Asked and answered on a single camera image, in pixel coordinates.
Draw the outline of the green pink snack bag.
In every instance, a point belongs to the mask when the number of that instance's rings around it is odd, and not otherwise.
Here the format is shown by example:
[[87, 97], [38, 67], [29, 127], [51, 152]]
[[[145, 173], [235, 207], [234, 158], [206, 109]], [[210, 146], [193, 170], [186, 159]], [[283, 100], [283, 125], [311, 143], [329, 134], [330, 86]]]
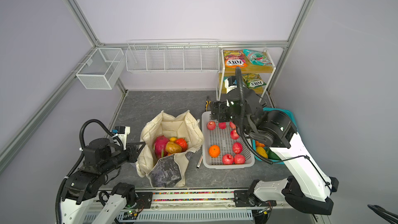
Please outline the green pink snack bag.
[[272, 65], [269, 56], [265, 52], [244, 49], [243, 53], [248, 58], [250, 63], [253, 65], [259, 65], [259, 66]]

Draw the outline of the brown potato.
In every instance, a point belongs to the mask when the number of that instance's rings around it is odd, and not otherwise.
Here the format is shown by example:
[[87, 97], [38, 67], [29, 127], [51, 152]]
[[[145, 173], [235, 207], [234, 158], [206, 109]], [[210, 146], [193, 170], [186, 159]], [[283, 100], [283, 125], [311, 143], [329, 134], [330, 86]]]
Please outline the brown potato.
[[168, 154], [175, 154], [182, 152], [182, 147], [174, 142], [168, 142], [165, 150]]

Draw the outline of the cream canvas grocery bag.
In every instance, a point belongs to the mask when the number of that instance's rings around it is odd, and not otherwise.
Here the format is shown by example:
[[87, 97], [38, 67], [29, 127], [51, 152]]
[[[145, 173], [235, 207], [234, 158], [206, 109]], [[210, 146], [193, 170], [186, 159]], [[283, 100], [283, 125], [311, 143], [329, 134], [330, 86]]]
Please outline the cream canvas grocery bag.
[[[168, 139], [182, 138], [187, 142], [188, 148], [186, 151], [161, 157], [154, 149], [156, 138], [161, 136]], [[136, 162], [138, 175], [148, 178], [153, 188], [173, 188], [186, 184], [185, 174], [189, 160], [200, 150], [204, 135], [199, 122], [189, 111], [177, 117], [161, 112], [145, 125], [140, 141], [145, 142], [145, 147]]]

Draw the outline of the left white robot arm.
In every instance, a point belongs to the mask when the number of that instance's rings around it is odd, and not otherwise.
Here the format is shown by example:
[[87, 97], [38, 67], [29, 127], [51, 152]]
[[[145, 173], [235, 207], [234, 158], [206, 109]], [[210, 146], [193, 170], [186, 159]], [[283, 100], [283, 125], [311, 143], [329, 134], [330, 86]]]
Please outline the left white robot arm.
[[[111, 138], [100, 138], [86, 145], [84, 132], [91, 123], [97, 123]], [[56, 197], [55, 215], [56, 223], [63, 224], [66, 221], [62, 217], [61, 205], [67, 199], [76, 205], [81, 205], [86, 200], [92, 200], [102, 185], [110, 182], [108, 174], [120, 169], [126, 163], [135, 163], [144, 149], [146, 143], [123, 144], [119, 137], [118, 126], [116, 132], [110, 131], [97, 119], [86, 121], [79, 133], [81, 155], [70, 172], [64, 177]]]

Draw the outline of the green Fox's candy bag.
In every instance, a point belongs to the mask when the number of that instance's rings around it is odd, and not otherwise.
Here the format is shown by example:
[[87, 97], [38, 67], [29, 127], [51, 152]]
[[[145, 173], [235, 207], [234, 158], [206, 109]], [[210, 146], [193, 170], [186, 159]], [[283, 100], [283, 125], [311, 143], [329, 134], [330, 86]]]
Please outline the green Fox's candy bag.
[[243, 82], [249, 89], [256, 89], [266, 85], [259, 74], [243, 74]]

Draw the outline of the red apple back middle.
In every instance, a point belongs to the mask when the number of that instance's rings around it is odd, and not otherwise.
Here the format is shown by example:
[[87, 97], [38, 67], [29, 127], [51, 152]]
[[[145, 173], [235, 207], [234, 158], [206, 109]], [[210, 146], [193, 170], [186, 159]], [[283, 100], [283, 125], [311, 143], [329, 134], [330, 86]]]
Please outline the red apple back middle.
[[220, 122], [220, 123], [218, 123], [218, 127], [220, 129], [225, 129], [227, 127], [227, 123], [226, 122]]

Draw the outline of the red apple back left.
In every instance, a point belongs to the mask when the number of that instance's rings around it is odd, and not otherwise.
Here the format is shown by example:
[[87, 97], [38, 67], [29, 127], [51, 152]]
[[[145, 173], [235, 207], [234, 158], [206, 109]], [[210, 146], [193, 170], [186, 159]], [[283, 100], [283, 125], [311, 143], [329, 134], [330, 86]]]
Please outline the red apple back left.
[[215, 123], [214, 121], [209, 121], [209, 122], [207, 123], [207, 129], [208, 129], [208, 130], [212, 131], [212, 130], [214, 130], [215, 128], [216, 128], [216, 123]]

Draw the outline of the red apple back right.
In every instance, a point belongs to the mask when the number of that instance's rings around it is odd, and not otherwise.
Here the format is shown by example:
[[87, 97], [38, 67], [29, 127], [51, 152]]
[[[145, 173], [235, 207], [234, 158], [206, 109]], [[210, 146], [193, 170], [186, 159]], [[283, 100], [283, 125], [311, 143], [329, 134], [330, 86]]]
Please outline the red apple back right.
[[231, 139], [233, 139], [233, 140], [238, 140], [238, 139], [240, 138], [240, 136], [239, 136], [239, 134], [238, 134], [238, 132], [237, 132], [236, 129], [233, 129], [233, 130], [230, 132], [230, 137], [231, 137]]

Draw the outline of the white plastic fruit basket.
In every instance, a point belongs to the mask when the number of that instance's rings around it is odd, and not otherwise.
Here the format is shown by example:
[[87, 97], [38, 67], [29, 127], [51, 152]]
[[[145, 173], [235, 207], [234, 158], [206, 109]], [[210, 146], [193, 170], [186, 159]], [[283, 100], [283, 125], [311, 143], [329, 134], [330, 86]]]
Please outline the white plastic fruit basket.
[[[204, 112], [201, 117], [202, 121], [202, 132], [204, 135], [204, 142], [203, 142], [203, 164], [209, 169], [242, 169], [248, 168], [254, 165], [255, 158], [254, 155], [250, 152], [250, 150], [245, 146], [242, 138], [238, 140], [233, 140], [230, 137], [230, 132], [232, 128], [230, 124], [227, 123], [227, 127], [225, 129], [220, 129], [218, 127], [217, 120], [211, 120], [211, 112]], [[209, 121], [214, 121], [216, 123], [216, 128], [212, 131], [207, 129], [207, 123]], [[246, 158], [245, 164], [233, 164], [233, 165], [223, 165], [222, 158], [225, 154], [231, 154], [235, 156], [236, 154], [233, 152], [233, 144], [234, 143], [241, 143], [243, 146], [243, 151], [240, 153]], [[210, 157], [208, 150], [210, 146], [218, 145], [220, 147], [220, 155], [217, 158]]]

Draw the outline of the orange tangerine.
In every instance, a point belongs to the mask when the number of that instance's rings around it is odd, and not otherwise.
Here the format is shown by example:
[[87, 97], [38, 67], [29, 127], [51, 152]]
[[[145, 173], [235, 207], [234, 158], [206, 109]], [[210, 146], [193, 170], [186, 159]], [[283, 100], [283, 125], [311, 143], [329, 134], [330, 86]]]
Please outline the orange tangerine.
[[221, 153], [220, 147], [218, 145], [212, 145], [212, 146], [210, 146], [208, 153], [209, 153], [210, 157], [217, 158]]

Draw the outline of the white wooden two-tier shelf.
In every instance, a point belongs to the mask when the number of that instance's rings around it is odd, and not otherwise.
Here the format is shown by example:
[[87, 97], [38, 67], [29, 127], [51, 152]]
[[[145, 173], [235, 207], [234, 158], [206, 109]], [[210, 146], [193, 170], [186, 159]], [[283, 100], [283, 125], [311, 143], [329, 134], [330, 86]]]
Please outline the white wooden two-tier shelf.
[[[250, 61], [245, 58], [245, 61], [247, 62], [247, 67], [244, 67], [241, 70], [242, 74], [259, 74], [262, 79], [265, 82], [265, 85], [262, 86], [262, 91], [260, 92], [259, 89], [256, 89], [256, 93], [261, 93], [261, 97], [264, 97], [266, 94], [266, 91], [268, 89], [269, 83], [274, 77], [275, 71], [276, 71], [276, 65], [271, 57], [271, 54], [269, 53], [269, 48], [249, 48], [249, 50], [257, 50], [257, 51], [262, 51], [262, 53], [265, 53], [269, 60], [270, 60], [270, 65], [254, 65], [250, 63]], [[235, 68], [230, 68], [225, 66], [225, 59], [224, 59], [224, 50], [221, 49], [220, 51], [220, 59], [219, 59], [219, 72], [218, 72], [218, 86], [216, 88], [216, 99], [219, 101], [221, 99], [221, 96], [223, 94], [227, 93], [225, 83], [224, 83], [224, 77], [229, 77], [235, 75]]]

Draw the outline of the yellow vegetable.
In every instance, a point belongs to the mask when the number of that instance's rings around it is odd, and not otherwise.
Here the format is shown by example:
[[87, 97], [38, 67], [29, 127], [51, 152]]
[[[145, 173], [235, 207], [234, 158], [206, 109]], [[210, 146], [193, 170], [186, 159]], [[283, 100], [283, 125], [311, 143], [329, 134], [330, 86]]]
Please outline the yellow vegetable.
[[268, 159], [268, 154], [266, 153], [265, 149], [263, 147], [257, 146], [256, 147], [256, 152], [263, 158]]

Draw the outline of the silver marker pen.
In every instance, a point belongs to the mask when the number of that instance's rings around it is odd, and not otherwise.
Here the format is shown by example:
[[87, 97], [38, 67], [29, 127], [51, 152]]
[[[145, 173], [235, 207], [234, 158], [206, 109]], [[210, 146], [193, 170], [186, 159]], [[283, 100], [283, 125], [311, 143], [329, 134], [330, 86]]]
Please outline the silver marker pen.
[[201, 157], [200, 157], [200, 159], [199, 159], [199, 161], [198, 161], [198, 163], [197, 163], [197, 169], [200, 168], [200, 166], [201, 166], [201, 164], [202, 164], [202, 161], [203, 161], [203, 156], [201, 155]]

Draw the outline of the teal plastic vegetable basket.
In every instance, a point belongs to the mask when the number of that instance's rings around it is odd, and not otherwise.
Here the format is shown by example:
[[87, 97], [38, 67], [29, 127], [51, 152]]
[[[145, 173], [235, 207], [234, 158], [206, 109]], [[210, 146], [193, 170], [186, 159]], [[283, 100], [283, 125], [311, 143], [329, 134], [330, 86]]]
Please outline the teal plastic vegetable basket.
[[[293, 114], [291, 111], [289, 111], [289, 110], [284, 110], [284, 109], [280, 109], [280, 108], [270, 108], [270, 107], [264, 107], [263, 110], [264, 110], [265, 112], [270, 112], [270, 111], [274, 111], [274, 110], [284, 112], [287, 116], [289, 116], [289, 118], [291, 119], [291, 121], [293, 122], [293, 124], [297, 127], [297, 123], [296, 123], [296, 120], [295, 120], [295, 118], [294, 118], [294, 114]], [[252, 147], [253, 147], [255, 150], [256, 150], [258, 147], [260, 147], [260, 146], [258, 145], [258, 141], [251, 140], [251, 144], [252, 144]], [[263, 147], [263, 146], [262, 146], [262, 148], [265, 150], [265, 152], [266, 152], [266, 154], [267, 154], [269, 160], [271, 160], [272, 162], [276, 162], [276, 163], [278, 163], [279, 161], [281, 161], [281, 159], [279, 158], [279, 156], [276, 155], [273, 151], [271, 151], [269, 147], [265, 147], [265, 146]]]

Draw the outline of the green pepper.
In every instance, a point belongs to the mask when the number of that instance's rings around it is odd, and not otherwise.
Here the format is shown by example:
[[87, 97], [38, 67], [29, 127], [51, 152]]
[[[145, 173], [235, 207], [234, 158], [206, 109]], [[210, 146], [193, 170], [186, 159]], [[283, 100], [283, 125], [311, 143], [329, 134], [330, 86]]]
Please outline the green pepper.
[[281, 161], [278, 155], [276, 155], [273, 151], [269, 151], [268, 158], [275, 161]]

